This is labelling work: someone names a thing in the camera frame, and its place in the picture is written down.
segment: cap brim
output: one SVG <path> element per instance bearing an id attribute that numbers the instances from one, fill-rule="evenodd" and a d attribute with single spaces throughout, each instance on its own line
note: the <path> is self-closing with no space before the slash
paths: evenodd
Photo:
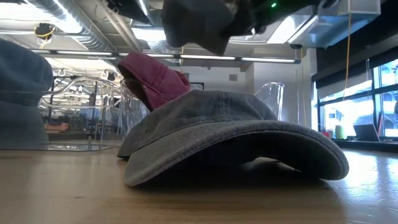
<path id="1" fill-rule="evenodd" d="M 0 101 L 0 149 L 46 149 L 49 143 L 36 106 Z"/>
<path id="2" fill-rule="evenodd" d="M 185 128 L 133 152 L 126 167 L 126 184 L 144 183 L 214 144 L 253 134 L 257 142 L 250 145 L 260 147 L 264 156 L 308 175 L 338 180 L 348 173 L 341 149 L 312 129 L 281 121 L 228 121 Z"/>

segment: vent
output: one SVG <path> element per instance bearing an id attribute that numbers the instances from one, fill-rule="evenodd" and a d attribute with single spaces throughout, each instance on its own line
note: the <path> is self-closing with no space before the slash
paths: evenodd
<path id="1" fill-rule="evenodd" d="M 229 80 L 236 82 L 238 80 L 237 74 L 229 74 Z"/>

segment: white wall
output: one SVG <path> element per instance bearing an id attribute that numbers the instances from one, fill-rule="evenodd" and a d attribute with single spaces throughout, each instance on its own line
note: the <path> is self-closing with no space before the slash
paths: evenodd
<path id="1" fill-rule="evenodd" d="M 213 67 L 210 70 L 202 67 L 171 68 L 189 73 L 190 82 L 205 83 L 205 90 L 255 93 L 268 82 L 281 82 L 285 85 L 282 121 L 306 125 L 309 128 L 312 127 L 313 122 L 316 122 L 311 116 L 311 99 L 313 98 L 311 76 L 317 72 L 315 49 L 307 50 L 301 64 L 253 63 L 246 73 L 240 72 L 240 68 Z M 229 74 L 237 74 L 238 81 L 229 81 Z"/>
<path id="2" fill-rule="evenodd" d="M 282 106 L 282 121 L 299 123 L 301 125 L 311 127 L 311 75 L 316 72 L 317 57 L 315 49 L 308 49 L 307 55 L 303 58 L 302 63 L 298 65 L 255 63 L 254 92 L 269 82 L 283 83 L 285 88 Z"/>
<path id="3" fill-rule="evenodd" d="M 222 90 L 245 92 L 246 74 L 240 71 L 240 68 L 221 68 L 211 67 L 170 67 L 182 73 L 189 73 L 190 82 L 202 82 L 205 84 L 205 90 Z M 229 81 L 229 74 L 237 74 L 236 82 Z"/>

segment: ceiling light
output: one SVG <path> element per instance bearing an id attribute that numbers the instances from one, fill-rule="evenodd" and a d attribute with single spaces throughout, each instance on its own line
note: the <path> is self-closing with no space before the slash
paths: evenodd
<path id="1" fill-rule="evenodd" d="M 170 54 L 147 54 L 147 55 L 153 58 L 174 58 L 174 55 Z"/>
<path id="2" fill-rule="evenodd" d="M 283 44 L 286 43 L 289 38 L 295 32 L 295 22 L 292 16 L 286 17 L 283 22 L 280 23 L 278 28 L 267 41 L 268 44 Z"/>
<path id="3" fill-rule="evenodd" d="M 89 55 L 89 56 L 112 56 L 111 52 L 84 52 L 71 50 L 58 50 L 58 54 L 64 55 Z"/>
<path id="4" fill-rule="evenodd" d="M 300 35 L 302 35 L 304 33 L 304 31 L 306 31 L 314 22 L 316 22 L 318 20 L 318 16 L 314 16 L 308 23 L 306 23 L 303 27 L 301 27 L 301 29 L 299 29 L 292 38 L 290 38 L 288 40 L 289 43 L 292 43 L 293 41 L 295 41 L 298 37 L 300 37 Z"/>
<path id="5" fill-rule="evenodd" d="M 87 56 L 89 60 L 116 60 L 116 57 Z"/>
<path id="6" fill-rule="evenodd" d="M 33 51 L 33 53 L 37 53 L 37 54 L 51 54 L 51 52 L 49 50 L 31 50 Z"/>
<path id="7" fill-rule="evenodd" d="M 211 56 L 211 55 L 181 55 L 184 59 L 208 59 L 208 60 L 235 60 L 235 57 Z"/>
<path id="8" fill-rule="evenodd" d="M 274 63 L 294 63 L 295 60 L 292 59 L 279 59 L 279 58 L 252 58 L 243 57 L 244 62 L 274 62 Z"/>
<path id="9" fill-rule="evenodd" d="M 166 40 L 166 35 L 162 29 L 140 29 L 132 28 L 134 35 L 139 40 L 160 41 Z"/>

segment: desk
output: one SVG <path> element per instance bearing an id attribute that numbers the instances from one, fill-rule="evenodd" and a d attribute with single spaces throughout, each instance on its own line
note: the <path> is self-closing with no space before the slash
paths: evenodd
<path id="1" fill-rule="evenodd" d="M 398 223 L 395 154 L 346 151 L 351 170 L 340 181 L 268 161 L 139 188 L 123 184 L 126 162 L 115 154 L 0 151 L 0 222 Z"/>

